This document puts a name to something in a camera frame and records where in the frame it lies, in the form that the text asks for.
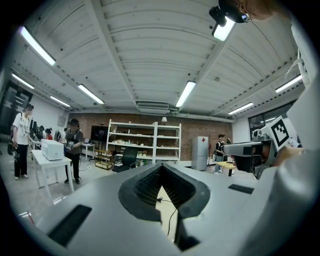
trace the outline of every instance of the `ceiling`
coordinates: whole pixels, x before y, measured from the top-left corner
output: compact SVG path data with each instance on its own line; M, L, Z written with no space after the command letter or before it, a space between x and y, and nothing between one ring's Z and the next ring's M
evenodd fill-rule
M12 69L75 112L140 113L139 102L163 102L168 115L231 118L298 98L303 84L281 95L275 88L299 74L297 46L287 20L237 24L221 42L211 33L209 9L217 0L55 0L25 27L56 60L50 66L19 35ZM196 87L175 108L187 81ZM105 105L95 105L83 84Z

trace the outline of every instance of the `office chair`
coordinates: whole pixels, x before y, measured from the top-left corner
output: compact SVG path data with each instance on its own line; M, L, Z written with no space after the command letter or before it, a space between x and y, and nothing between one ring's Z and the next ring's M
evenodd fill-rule
M137 148L127 147L124 150L123 156L121 158L122 165L121 166L114 166L113 171L115 173L121 173L121 172L127 171L129 169L136 168L137 154L138 154Z

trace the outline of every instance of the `box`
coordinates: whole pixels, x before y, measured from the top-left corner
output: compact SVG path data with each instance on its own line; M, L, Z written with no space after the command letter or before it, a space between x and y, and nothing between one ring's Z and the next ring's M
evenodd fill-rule
M42 139L41 152L49 161L61 160L64 158L64 145L55 140Z

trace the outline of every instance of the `white t-shirt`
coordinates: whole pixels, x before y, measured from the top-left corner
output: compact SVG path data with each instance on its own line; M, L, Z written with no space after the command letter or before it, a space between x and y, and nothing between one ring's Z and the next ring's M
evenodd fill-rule
M28 133L30 120L24 114L18 113L15 116L13 125L18 128L16 133L16 142L20 145L28 145Z

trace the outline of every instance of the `monitor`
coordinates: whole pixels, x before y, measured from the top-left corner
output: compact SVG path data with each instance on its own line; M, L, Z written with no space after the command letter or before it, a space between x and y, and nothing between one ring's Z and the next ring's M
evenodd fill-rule
M105 126L91 127L91 140L106 142L107 136L108 136L108 127L105 127Z

